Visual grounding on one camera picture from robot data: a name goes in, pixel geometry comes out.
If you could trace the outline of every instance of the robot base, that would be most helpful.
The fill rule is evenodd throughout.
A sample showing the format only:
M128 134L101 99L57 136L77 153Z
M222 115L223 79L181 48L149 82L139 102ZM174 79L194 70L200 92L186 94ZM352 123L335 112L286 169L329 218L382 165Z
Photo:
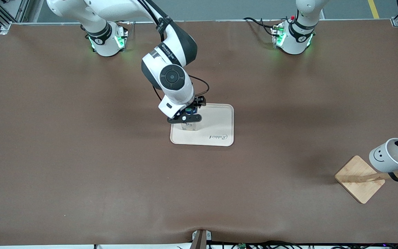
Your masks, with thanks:
M170 140L176 145L230 146L234 142L234 109L230 104L207 104L198 110L202 121L175 123Z
M128 37L128 31L124 30L124 27L117 25L114 22L108 22L112 27L112 35L105 41L104 45L99 45L96 41L92 43L93 52L97 52L99 55L104 57L110 57L117 54L119 51L125 49Z
M290 55L298 55L302 53L311 43L311 35L308 39L305 39L303 42L297 42L296 38L291 36L288 32L289 23L285 21L281 24L277 25L277 29L271 29L271 32L279 37L272 37L273 44L275 48L280 47L284 52Z

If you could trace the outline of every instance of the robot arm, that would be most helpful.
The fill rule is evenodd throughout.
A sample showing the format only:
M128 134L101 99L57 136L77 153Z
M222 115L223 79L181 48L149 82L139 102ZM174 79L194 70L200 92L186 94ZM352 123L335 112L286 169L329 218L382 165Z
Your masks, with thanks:
M310 45L313 31L320 19L320 11L330 0L296 0L297 14L290 22L273 30L274 44L283 51L297 55Z
M144 56L141 68L153 87L165 93L159 109L170 123L202 119L196 112L205 105L205 99L195 97L190 77L183 69L195 60L197 44L152 0L47 0L47 3L58 16L80 21L96 51L103 56L115 55L123 48L117 42L122 27L112 21L134 17L152 20L161 37L166 33L167 38Z

